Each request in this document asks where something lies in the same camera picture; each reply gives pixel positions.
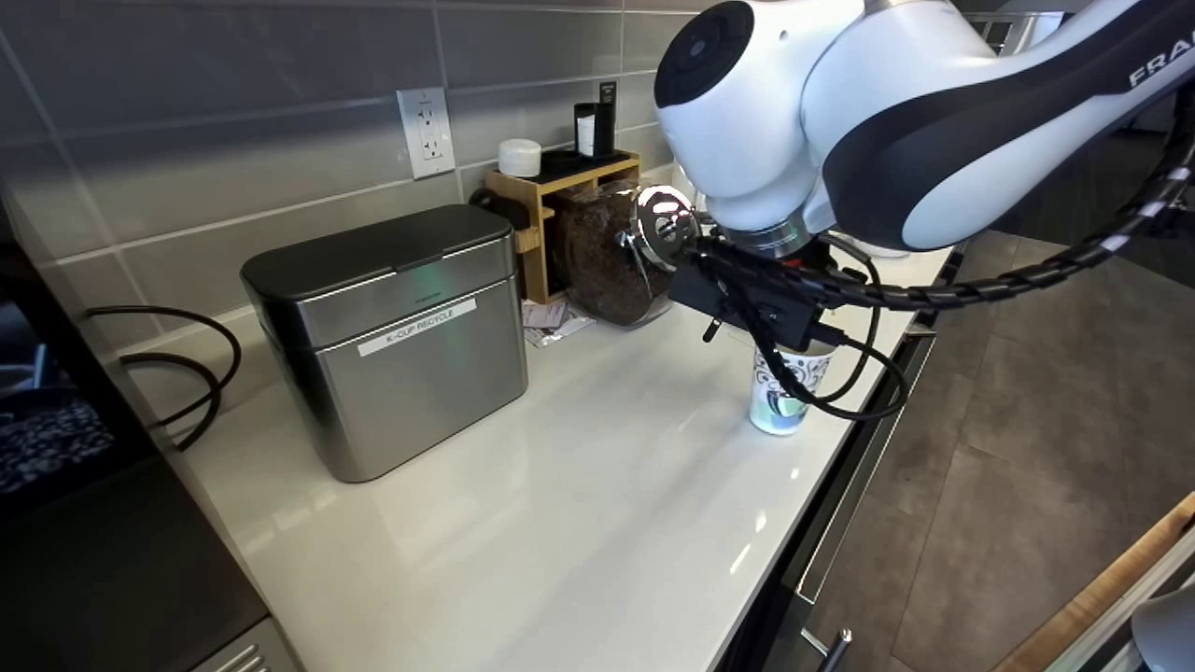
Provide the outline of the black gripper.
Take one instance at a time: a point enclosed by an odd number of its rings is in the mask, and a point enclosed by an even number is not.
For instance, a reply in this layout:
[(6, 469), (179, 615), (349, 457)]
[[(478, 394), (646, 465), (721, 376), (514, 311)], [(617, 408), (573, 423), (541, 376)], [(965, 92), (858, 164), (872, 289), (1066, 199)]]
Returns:
[(751, 333), (760, 326), (780, 348), (831, 345), (824, 306), (784, 279), (775, 260), (724, 241), (703, 241), (675, 264), (669, 294), (708, 321)]

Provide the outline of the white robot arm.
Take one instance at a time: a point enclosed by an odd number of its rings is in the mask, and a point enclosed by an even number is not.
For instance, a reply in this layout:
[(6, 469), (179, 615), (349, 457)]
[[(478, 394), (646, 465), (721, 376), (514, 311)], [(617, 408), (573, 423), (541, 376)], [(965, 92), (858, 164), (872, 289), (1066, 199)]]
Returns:
[(824, 301), (906, 306), (784, 257), (824, 233), (911, 255), (984, 233), (1188, 91), (1190, 36), (1195, 0), (1086, 0), (1023, 52), (990, 50), (953, 0), (703, 6), (652, 71), (662, 134), (713, 216), (670, 300), (784, 348)]

